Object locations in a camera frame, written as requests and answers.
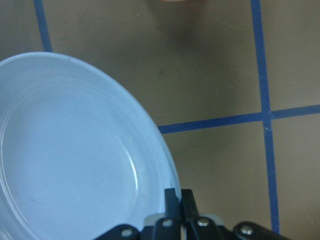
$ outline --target white plate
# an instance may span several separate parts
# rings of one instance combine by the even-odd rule
[[[32,52],[0,63],[0,239],[91,240],[142,229],[180,192],[158,128],[111,77]]]

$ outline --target metal screw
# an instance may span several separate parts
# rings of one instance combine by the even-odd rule
[[[254,230],[252,229],[252,227],[248,225],[243,225],[240,230],[245,235],[252,235],[254,233]]]
[[[208,220],[207,218],[204,218],[204,217],[199,218],[199,219],[198,219],[198,225],[199,225],[200,227],[206,227],[206,226],[209,225],[209,220]]]
[[[132,230],[131,229],[125,229],[125,230],[122,230],[122,232],[121,232],[121,237],[129,237],[129,236],[131,236],[131,234],[132,234]]]
[[[162,226],[164,227],[170,227],[172,225],[172,220],[171,219],[165,219],[162,222]]]

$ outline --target plate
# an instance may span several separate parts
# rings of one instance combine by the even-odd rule
[[[180,193],[168,147],[141,105],[97,68],[31,52],[0,63],[0,238],[91,240],[139,230]]]

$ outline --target screw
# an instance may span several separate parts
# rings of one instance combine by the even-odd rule
[[[121,237],[129,237],[132,234],[132,230],[130,228],[122,230]]]
[[[209,220],[207,218],[201,217],[198,219],[198,225],[200,227],[206,227],[209,225]]]
[[[165,219],[162,222],[162,226],[164,227],[170,227],[172,225],[172,220],[171,219]]]
[[[248,225],[243,225],[240,230],[245,235],[252,235],[254,233],[254,230],[252,229],[252,227]]]

